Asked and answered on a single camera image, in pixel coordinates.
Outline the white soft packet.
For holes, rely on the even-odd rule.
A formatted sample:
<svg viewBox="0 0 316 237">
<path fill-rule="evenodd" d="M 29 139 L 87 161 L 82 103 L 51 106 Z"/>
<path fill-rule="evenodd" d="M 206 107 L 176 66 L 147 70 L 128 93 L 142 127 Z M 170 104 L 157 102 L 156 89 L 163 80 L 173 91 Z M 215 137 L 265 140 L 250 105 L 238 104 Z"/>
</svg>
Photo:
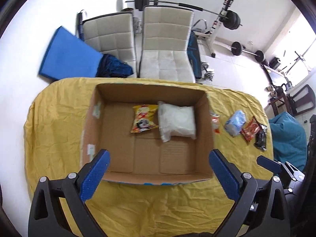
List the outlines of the white soft packet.
<svg viewBox="0 0 316 237">
<path fill-rule="evenodd" d="M 158 102 L 158 122 L 161 140 L 168 142 L 172 136 L 196 139 L 196 121 L 193 106 L 176 106 Z"/>
</svg>

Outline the open cardboard box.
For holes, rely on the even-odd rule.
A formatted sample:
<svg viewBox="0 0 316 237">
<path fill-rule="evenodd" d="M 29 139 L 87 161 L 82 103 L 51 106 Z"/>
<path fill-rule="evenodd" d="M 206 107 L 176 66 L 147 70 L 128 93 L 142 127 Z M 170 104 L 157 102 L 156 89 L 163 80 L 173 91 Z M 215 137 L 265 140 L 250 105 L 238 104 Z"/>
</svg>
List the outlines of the open cardboard box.
<svg viewBox="0 0 316 237">
<path fill-rule="evenodd" d="M 197 137 L 172 136 L 163 142 L 158 129 L 132 133 L 134 106 L 165 102 L 194 109 Z M 212 120 L 204 90 L 142 84 L 99 84 L 90 98 L 81 139 L 80 163 L 109 151 L 103 179 L 139 185 L 176 185 L 212 177 Z"/>
</svg>

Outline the black blue bench pad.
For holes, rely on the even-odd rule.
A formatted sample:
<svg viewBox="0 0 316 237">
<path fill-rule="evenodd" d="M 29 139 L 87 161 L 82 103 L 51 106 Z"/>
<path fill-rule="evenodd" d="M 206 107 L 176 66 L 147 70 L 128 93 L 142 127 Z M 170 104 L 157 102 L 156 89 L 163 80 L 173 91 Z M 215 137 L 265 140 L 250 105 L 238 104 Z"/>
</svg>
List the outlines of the black blue bench pad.
<svg viewBox="0 0 316 237">
<path fill-rule="evenodd" d="M 193 69 L 193 74 L 196 79 L 201 79 L 201 59 L 200 59 L 200 52 L 197 42 L 197 37 L 192 31 L 190 33 L 190 38 L 187 46 L 187 55 L 190 61 L 190 64 Z"/>
</svg>

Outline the blue tissue pack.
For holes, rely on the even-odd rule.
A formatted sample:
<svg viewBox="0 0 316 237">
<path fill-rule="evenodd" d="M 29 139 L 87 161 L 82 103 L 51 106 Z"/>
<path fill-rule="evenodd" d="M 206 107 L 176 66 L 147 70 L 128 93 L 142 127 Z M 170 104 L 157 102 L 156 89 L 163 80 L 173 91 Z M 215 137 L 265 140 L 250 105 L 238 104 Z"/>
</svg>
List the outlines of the blue tissue pack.
<svg viewBox="0 0 316 237">
<path fill-rule="evenodd" d="M 236 137 L 240 134 L 242 127 L 246 123 L 246 115 L 242 110 L 237 110 L 235 113 L 228 119 L 224 125 L 224 129 L 232 136 Z"/>
</svg>

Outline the yellow tablecloth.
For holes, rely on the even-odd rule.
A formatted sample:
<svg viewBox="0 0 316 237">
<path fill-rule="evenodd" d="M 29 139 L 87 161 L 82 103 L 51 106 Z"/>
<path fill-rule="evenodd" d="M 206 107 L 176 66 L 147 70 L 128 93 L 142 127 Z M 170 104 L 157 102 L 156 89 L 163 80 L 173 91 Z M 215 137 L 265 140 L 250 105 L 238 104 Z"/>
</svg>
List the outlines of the yellow tablecloth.
<svg viewBox="0 0 316 237">
<path fill-rule="evenodd" d="M 267 125 L 260 102 L 240 91 L 199 84 L 151 79 L 68 78 L 46 87 L 32 102 L 24 126 L 25 170 L 30 196 L 40 177 L 65 178 L 83 166 L 81 139 L 95 86 L 142 84 L 204 90 L 210 112 L 220 115 L 219 133 L 213 131 L 214 148 L 242 172 L 268 180 L 271 173 L 256 163 L 260 150 L 242 136 L 231 137 L 224 124 L 237 110 Z M 139 185 L 102 179 L 87 207 L 108 236 L 174 236 L 213 232 L 233 205 L 216 177 L 176 185 Z"/>
</svg>

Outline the white padded chair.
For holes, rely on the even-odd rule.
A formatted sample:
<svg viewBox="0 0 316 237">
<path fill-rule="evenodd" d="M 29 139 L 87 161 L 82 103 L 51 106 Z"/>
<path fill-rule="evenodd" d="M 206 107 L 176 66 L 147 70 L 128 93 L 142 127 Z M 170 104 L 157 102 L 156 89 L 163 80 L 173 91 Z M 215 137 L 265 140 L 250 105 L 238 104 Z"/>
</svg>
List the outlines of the white padded chair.
<svg viewBox="0 0 316 237">
<path fill-rule="evenodd" d="M 82 23 L 84 42 L 102 54 L 111 54 L 133 69 L 138 76 L 133 14 L 117 12 L 87 19 Z"/>
<path fill-rule="evenodd" d="M 193 18 L 194 12 L 189 9 L 144 7 L 140 78 L 196 82 L 187 55 Z"/>
</svg>

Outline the barbell on floor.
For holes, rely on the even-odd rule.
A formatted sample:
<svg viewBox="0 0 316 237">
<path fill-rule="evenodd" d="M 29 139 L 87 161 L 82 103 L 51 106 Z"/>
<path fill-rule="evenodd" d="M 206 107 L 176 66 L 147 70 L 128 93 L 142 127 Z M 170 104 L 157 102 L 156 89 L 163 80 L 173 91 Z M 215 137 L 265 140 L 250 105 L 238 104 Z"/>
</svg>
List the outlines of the barbell on floor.
<svg viewBox="0 0 316 237">
<path fill-rule="evenodd" d="M 253 55 L 258 63 L 262 63 L 265 60 L 265 54 L 261 50 L 257 50 L 255 53 L 245 50 L 241 43 L 233 42 L 231 45 L 231 53 L 234 56 L 240 56 L 242 53 Z"/>
</svg>

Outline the black snack bag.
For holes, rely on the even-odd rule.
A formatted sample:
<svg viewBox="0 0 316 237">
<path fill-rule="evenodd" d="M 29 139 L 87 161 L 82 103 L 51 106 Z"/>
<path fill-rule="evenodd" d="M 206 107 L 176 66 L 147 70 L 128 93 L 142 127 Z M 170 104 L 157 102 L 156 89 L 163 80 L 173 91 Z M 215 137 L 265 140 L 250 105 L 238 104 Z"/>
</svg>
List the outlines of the black snack bag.
<svg viewBox="0 0 316 237">
<path fill-rule="evenodd" d="M 262 151 L 266 151 L 267 126 L 259 124 L 259 127 L 254 146 Z"/>
</svg>

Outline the small dumbbells on floor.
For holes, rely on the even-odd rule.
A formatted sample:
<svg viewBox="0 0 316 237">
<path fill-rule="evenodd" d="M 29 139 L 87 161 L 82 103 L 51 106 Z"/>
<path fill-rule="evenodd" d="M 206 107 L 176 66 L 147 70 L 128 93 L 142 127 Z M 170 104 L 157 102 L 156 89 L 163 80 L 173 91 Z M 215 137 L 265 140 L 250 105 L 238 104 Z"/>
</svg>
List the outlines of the small dumbbells on floor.
<svg viewBox="0 0 316 237">
<path fill-rule="evenodd" d="M 207 62 L 201 62 L 201 67 L 204 70 L 204 79 L 208 81 L 213 81 L 214 69 L 211 69 Z"/>
</svg>

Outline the dark wooden chair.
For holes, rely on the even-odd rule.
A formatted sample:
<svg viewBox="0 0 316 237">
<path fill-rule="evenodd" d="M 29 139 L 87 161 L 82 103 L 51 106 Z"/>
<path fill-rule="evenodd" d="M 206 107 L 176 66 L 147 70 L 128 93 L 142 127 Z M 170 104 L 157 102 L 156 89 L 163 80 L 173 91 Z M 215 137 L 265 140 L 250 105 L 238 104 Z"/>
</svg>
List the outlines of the dark wooden chair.
<svg viewBox="0 0 316 237">
<path fill-rule="evenodd" d="M 303 86 L 295 95 L 286 94 L 282 86 L 275 86 L 274 94 L 268 105 L 272 106 L 275 116 L 283 105 L 293 117 L 315 109 L 315 93 L 309 85 Z"/>
</svg>

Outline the blue foam mat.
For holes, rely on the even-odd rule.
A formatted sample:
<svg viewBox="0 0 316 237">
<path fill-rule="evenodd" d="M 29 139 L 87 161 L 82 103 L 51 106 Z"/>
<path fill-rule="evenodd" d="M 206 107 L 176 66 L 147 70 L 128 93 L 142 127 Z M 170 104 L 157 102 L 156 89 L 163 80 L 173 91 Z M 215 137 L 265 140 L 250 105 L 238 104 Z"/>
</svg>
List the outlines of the blue foam mat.
<svg viewBox="0 0 316 237">
<path fill-rule="evenodd" d="M 43 57 L 39 75 L 60 80 L 96 76 L 102 53 L 74 36 L 64 27 L 56 29 Z"/>
</svg>

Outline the red floral snack bag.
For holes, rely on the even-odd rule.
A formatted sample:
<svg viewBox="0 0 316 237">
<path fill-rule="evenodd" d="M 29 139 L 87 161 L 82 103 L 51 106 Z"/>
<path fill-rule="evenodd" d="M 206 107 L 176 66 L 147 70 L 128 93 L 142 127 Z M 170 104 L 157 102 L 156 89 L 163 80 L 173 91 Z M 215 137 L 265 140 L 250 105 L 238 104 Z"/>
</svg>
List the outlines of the red floral snack bag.
<svg viewBox="0 0 316 237">
<path fill-rule="evenodd" d="M 253 116 L 246 127 L 241 129 L 241 134 L 247 142 L 250 142 L 259 131 L 261 131 L 261 126 Z"/>
</svg>

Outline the orange panda snack bag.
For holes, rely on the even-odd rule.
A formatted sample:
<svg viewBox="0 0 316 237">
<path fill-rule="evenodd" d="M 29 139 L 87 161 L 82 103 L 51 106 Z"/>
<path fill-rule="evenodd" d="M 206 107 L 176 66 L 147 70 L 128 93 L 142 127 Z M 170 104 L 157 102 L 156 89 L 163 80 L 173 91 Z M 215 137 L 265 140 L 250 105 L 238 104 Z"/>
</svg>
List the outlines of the orange panda snack bag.
<svg viewBox="0 0 316 237">
<path fill-rule="evenodd" d="M 220 115 L 216 114 L 216 113 L 213 113 L 213 112 L 210 112 L 210 115 L 211 115 L 211 120 L 212 120 L 212 128 L 213 128 L 213 131 L 215 133 L 219 133 L 220 130 L 219 130 L 219 126 L 220 126 Z"/>
</svg>

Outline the right white padded chair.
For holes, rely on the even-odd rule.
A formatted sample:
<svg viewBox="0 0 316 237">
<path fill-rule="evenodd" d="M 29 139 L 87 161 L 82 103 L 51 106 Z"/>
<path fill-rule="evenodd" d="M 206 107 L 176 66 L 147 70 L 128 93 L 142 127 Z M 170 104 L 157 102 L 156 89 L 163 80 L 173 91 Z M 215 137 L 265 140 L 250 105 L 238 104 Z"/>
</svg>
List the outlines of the right white padded chair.
<svg viewBox="0 0 316 237">
<path fill-rule="evenodd" d="M 196 82 L 187 55 L 193 18 L 194 12 L 189 9 L 144 7 L 140 78 Z"/>
</svg>

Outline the yellow panda snack bag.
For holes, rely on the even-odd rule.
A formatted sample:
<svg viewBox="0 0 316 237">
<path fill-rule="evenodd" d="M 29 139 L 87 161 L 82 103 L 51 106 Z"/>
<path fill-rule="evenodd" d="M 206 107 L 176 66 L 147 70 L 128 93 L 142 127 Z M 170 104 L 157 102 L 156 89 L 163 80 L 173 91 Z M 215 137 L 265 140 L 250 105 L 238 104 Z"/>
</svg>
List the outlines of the yellow panda snack bag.
<svg viewBox="0 0 316 237">
<path fill-rule="evenodd" d="M 131 129 L 131 133 L 142 133 L 158 128 L 158 125 L 154 122 L 155 113 L 158 110 L 158 105 L 155 104 L 143 104 L 133 107 L 134 121 Z"/>
</svg>

